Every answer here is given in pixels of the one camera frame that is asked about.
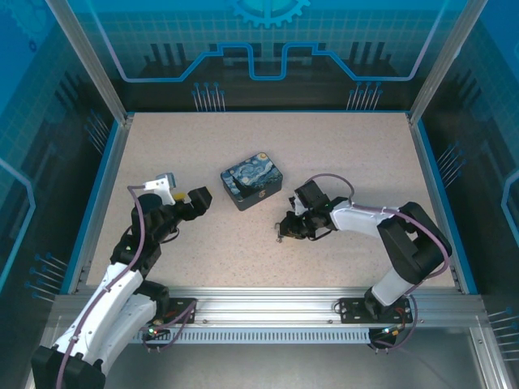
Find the starry night tin box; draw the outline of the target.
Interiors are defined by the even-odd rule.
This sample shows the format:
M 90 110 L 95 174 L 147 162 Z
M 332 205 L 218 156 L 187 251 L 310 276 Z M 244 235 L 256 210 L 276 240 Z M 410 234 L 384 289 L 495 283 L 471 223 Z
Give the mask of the starry night tin box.
M 283 174 L 265 152 L 224 170 L 221 181 L 241 212 L 255 206 L 282 188 Z

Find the aluminium frame post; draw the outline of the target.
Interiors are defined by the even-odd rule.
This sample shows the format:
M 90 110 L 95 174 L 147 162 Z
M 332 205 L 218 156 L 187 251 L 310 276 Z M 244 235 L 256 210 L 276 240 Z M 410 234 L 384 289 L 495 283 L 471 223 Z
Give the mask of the aluminium frame post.
M 75 16 L 75 13 L 68 4 L 68 1 L 45 0 L 45 2 L 66 35 L 66 38 L 84 66 L 84 69 L 93 81 L 110 113 L 118 124 L 125 126 L 127 124 L 128 113 L 118 97 L 86 33 Z
M 409 123 L 411 126 L 418 125 L 418 121 L 425 113 L 427 106 L 432 101 L 454 60 L 461 52 L 462 46 L 465 44 L 487 2 L 488 0 L 467 0 L 410 109 Z

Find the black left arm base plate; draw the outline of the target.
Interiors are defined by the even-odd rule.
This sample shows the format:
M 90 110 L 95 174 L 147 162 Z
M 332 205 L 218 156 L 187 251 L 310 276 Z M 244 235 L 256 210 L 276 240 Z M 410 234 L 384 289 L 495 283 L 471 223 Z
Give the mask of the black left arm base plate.
M 187 317 L 187 323 L 195 321 L 198 300 L 192 297 L 171 297 L 166 306 L 158 306 L 152 319 L 154 325 L 180 323 Z

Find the aluminium front frame rail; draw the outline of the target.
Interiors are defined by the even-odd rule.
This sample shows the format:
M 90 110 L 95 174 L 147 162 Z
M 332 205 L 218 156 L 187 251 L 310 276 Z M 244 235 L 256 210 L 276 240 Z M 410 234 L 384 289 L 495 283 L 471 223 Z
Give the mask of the aluminium front frame rail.
M 364 287 L 269 288 L 177 287 L 171 297 L 197 300 L 198 327 L 338 327 L 333 305 L 342 297 L 364 296 Z M 417 301 L 419 327 L 488 327 L 483 299 L 454 287 L 420 287 Z

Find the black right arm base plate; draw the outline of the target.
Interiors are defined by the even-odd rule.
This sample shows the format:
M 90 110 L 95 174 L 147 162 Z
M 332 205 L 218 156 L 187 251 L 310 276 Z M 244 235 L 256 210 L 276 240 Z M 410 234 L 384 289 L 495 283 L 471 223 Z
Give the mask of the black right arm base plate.
M 405 323 L 414 321 L 410 299 L 401 297 L 389 307 L 382 307 L 372 314 L 363 298 L 341 298 L 333 306 L 340 316 L 342 324 L 385 324 Z

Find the grey metal shelf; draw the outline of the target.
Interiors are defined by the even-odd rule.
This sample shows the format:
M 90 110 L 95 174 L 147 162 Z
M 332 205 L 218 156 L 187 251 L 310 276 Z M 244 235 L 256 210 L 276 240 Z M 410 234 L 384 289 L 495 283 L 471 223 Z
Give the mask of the grey metal shelf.
M 487 389 L 464 332 L 418 330 L 396 351 L 364 344 L 132 344 L 105 389 Z

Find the aluminium side frame rail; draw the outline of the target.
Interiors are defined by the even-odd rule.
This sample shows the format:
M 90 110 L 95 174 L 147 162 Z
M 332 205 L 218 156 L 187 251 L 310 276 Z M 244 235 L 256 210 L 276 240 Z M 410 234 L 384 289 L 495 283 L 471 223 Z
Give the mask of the aluminium side frame rail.
M 62 282 L 60 290 L 62 295 L 76 292 L 81 284 L 84 269 L 90 267 L 92 263 L 134 116 L 135 113 L 130 112 L 124 124 L 115 122 L 109 133 Z
M 419 119 L 417 123 L 409 121 L 409 124 L 433 212 L 439 228 L 453 248 L 451 274 L 455 280 L 455 285 L 464 294 L 476 295 L 478 294 L 478 288 L 447 196 L 446 184 L 448 181 L 442 178 L 440 167 L 434 156 L 422 120 Z

